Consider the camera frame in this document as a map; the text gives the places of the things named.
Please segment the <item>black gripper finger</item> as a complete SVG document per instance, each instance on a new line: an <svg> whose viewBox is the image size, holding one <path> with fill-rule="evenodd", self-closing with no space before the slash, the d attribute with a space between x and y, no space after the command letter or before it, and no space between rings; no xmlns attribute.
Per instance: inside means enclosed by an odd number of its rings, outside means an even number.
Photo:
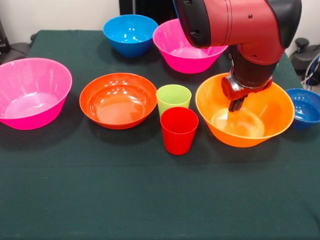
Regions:
<svg viewBox="0 0 320 240"><path fill-rule="evenodd" d="M240 110L243 103L244 103L244 100L246 99L247 96L243 96L242 98L239 98L236 100L236 110Z"/></svg>
<svg viewBox="0 0 320 240"><path fill-rule="evenodd" d="M232 100L230 102L228 111L229 112L235 112L235 111L238 111L239 109L240 109L240 100L239 99Z"/></svg>

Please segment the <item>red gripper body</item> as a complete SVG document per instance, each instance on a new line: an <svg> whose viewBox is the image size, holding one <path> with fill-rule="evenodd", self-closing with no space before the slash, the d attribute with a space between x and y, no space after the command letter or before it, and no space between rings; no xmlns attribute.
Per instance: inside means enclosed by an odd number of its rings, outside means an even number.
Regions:
<svg viewBox="0 0 320 240"><path fill-rule="evenodd" d="M258 93L263 90L266 90L271 86L272 82L273 82L273 77L271 76L267 80L265 85L258 88L250 88L250 87L245 87L241 85L236 81L236 79L231 74L228 74L227 76L224 76L222 78L221 87L227 99L230 101L235 101L242 98L246 98L251 93Z"/></svg>

